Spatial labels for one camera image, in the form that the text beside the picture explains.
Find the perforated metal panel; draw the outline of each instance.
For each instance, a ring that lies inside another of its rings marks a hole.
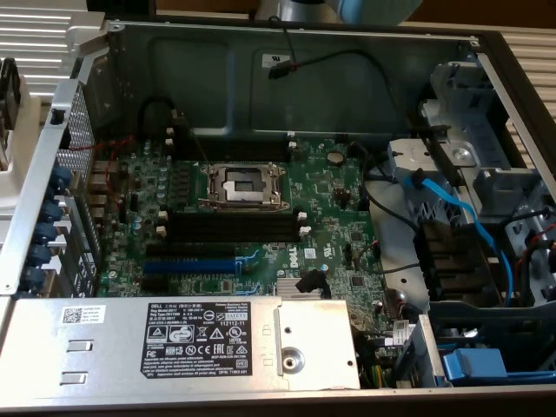
[[[79,171],[87,182],[93,160],[93,149],[86,148],[95,144],[95,137],[90,126],[89,113],[87,112],[81,85],[77,87],[76,95],[71,104],[68,130],[71,138],[69,149],[58,151],[58,163],[72,171]]]

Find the connector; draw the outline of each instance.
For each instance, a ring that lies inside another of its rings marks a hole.
[[[284,76],[288,76],[290,72],[294,72],[296,68],[297,67],[291,61],[277,63],[270,69],[268,73],[268,79],[277,80],[278,78],[283,78]]]

